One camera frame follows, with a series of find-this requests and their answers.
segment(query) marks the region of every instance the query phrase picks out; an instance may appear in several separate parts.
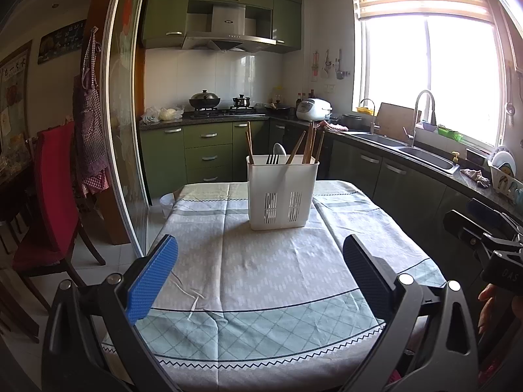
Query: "gas stove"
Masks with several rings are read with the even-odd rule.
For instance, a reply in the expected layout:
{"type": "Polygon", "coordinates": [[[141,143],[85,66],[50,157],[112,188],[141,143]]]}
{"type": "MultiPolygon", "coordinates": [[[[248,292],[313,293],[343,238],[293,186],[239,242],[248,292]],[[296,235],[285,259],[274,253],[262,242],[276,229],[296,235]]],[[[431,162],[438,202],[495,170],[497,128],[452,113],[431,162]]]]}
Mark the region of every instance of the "gas stove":
{"type": "Polygon", "coordinates": [[[195,110],[191,116],[193,119],[197,118],[216,118],[221,116],[249,116],[249,117],[260,117],[265,116],[262,113],[256,112],[254,107],[234,107],[231,106],[229,109],[213,107],[212,109],[200,109],[195,110]]]}

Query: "rice cooker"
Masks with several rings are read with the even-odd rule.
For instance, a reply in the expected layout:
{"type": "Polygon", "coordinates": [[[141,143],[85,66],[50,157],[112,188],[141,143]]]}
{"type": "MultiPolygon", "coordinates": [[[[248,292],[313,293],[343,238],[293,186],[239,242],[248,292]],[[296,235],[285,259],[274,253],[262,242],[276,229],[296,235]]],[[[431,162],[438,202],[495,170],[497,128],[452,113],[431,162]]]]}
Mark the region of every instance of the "rice cooker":
{"type": "Polygon", "coordinates": [[[329,102],[321,99],[306,99],[298,105],[296,116],[304,121],[322,121],[332,111],[329,102]]]}

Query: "window blind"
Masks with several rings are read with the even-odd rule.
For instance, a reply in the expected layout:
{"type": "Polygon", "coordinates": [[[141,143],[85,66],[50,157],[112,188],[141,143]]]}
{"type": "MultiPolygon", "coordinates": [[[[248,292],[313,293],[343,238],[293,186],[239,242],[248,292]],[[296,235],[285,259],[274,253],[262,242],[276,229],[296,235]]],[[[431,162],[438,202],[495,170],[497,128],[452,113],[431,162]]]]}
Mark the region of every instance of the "window blind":
{"type": "Polygon", "coordinates": [[[493,22],[486,0],[356,0],[358,18],[389,14],[449,14],[493,22]]]}

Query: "chair back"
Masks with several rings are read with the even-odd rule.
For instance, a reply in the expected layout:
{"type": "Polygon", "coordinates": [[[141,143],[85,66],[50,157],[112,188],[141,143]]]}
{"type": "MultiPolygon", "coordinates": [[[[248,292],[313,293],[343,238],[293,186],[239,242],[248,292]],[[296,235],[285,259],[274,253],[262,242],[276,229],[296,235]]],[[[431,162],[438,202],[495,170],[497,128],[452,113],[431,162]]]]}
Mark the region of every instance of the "chair back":
{"type": "Polygon", "coordinates": [[[41,131],[35,155],[35,184],[53,250],[66,255],[76,236],[78,209],[71,183],[74,122],[41,131]]]}

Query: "tablecloth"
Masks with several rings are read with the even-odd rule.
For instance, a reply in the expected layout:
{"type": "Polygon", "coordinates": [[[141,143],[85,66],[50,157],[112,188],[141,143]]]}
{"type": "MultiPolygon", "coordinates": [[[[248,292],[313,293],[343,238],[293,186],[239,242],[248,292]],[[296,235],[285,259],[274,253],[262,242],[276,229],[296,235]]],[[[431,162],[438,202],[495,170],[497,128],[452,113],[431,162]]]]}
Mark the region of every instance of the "tablecloth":
{"type": "MultiPolygon", "coordinates": [[[[343,384],[383,330],[343,260],[356,234],[425,285],[438,267],[349,183],[317,181],[305,227],[253,231],[247,183],[185,186],[156,242],[176,266],[137,328],[183,389],[320,391],[343,384]]],[[[110,338],[105,351],[115,353],[110,338]]]]}

